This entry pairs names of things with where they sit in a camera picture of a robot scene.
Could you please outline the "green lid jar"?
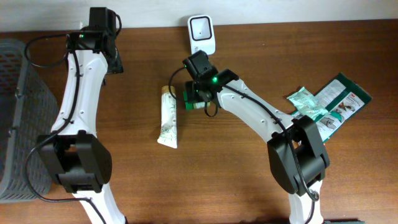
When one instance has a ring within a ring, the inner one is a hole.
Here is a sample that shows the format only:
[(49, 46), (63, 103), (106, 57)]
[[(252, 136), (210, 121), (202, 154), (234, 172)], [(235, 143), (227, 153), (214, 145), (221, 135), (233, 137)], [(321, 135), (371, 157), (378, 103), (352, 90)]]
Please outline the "green lid jar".
[(197, 91), (183, 91), (183, 99), (186, 110), (204, 109), (205, 105), (210, 106), (210, 102), (204, 102)]

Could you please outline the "white cream tube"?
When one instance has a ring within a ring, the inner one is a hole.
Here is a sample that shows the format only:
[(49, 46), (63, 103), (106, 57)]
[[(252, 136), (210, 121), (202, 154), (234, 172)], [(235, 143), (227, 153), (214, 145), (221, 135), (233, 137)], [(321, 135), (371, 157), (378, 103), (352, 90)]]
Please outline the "white cream tube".
[(161, 129), (157, 140), (159, 144), (177, 148), (177, 100), (175, 88), (163, 86), (161, 95)]

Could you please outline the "light teal wipes pack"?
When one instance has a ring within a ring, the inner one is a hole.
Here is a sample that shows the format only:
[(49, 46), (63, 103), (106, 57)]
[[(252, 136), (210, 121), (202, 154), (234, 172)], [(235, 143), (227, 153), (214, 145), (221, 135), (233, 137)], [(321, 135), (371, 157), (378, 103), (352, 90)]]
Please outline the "light teal wipes pack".
[(316, 120), (319, 116), (328, 114), (328, 110), (319, 104), (318, 100), (305, 87), (288, 96), (287, 99), (296, 108), (292, 116), (308, 116)]

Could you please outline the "green 3M gloves package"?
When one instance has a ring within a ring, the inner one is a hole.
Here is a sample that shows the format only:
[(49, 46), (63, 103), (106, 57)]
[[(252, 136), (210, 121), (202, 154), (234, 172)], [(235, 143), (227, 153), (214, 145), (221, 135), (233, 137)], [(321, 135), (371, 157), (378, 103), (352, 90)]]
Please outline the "green 3M gloves package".
[(312, 95), (328, 110), (328, 114), (314, 120), (323, 142), (327, 142), (345, 121), (373, 99), (368, 92), (342, 73)]

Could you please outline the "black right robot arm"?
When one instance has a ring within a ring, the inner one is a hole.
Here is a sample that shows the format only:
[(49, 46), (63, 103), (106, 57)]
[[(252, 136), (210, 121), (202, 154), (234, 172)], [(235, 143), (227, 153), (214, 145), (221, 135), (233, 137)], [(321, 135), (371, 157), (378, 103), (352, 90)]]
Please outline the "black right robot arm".
[(283, 113), (253, 93), (237, 74), (221, 72), (199, 50), (183, 60), (191, 80), (186, 82), (188, 102), (212, 102), (237, 116), (267, 145), (270, 170), (287, 192), (290, 223), (324, 223), (320, 189), (330, 165), (314, 120)]

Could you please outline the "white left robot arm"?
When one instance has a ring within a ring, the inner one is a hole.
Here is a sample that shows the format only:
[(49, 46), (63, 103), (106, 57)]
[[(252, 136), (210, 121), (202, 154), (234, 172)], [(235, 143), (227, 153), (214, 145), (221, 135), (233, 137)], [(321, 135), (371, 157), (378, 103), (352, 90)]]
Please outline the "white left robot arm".
[(92, 223), (126, 223), (109, 181), (110, 152), (96, 133), (100, 89), (108, 73), (122, 73), (116, 47), (120, 17), (91, 7), (89, 24), (67, 34), (68, 78), (51, 133), (39, 136), (38, 153), (51, 179), (79, 201)]

